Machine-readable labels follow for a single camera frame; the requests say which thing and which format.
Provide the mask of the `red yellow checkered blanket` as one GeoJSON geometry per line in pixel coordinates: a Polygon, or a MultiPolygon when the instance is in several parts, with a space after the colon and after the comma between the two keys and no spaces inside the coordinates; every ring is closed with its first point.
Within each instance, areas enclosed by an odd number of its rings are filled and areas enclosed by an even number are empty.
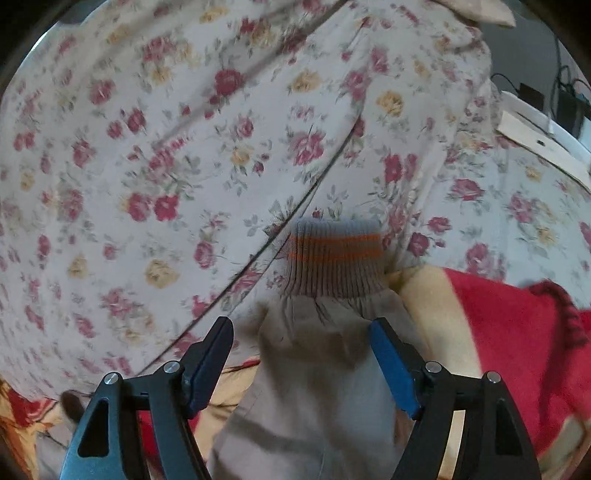
{"type": "MultiPolygon", "coordinates": [[[[459,271],[423,266],[394,273],[402,298],[431,357],[452,373],[480,377],[496,370],[513,395],[538,456],[542,479],[590,479],[590,308],[578,309],[558,284],[517,288],[459,271]]],[[[228,368],[204,413],[190,421],[205,455],[259,360],[228,368]]],[[[49,473],[59,475],[71,433],[58,403],[30,402],[1,380],[1,459],[40,479],[42,434],[49,473]]]]}

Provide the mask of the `floral white duvet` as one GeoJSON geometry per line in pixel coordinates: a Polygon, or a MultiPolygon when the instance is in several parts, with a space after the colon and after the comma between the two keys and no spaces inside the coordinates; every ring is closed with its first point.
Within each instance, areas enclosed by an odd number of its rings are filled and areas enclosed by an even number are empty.
{"type": "Polygon", "coordinates": [[[1,376],[137,374],[283,282],[301,217],[590,302],[590,197],[501,136],[480,27],[434,1],[108,1],[1,99],[1,376]]]}

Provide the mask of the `beige grey jacket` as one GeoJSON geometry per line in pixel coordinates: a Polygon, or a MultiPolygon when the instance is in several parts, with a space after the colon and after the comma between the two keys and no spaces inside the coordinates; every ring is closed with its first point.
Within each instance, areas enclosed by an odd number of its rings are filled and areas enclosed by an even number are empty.
{"type": "Polygon", "coordinates": [[[301,220],[287,284],[260,323],[260,364],[218,434],[215,479],[389,479],[404,441],[370,348],[370,322],[425,343],[388,286],[374,221],[301,220]]]}

